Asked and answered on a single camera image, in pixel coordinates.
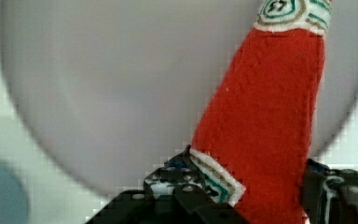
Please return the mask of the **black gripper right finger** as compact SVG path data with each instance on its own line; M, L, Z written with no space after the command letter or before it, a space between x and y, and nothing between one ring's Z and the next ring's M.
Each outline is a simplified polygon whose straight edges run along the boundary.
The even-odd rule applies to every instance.
M308 159L301 204L310 224L358 224L358 171Z

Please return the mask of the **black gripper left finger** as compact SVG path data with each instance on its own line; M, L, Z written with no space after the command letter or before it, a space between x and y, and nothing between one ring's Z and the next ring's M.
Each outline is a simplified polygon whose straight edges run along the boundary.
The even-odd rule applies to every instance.
M145 191L158 199L162 195L172 195L175 187L195 185L201 188L215 203L227 203L230 186L205 166L200 165L190 154L191 145L164 162L164 165L149 175L144 181Z

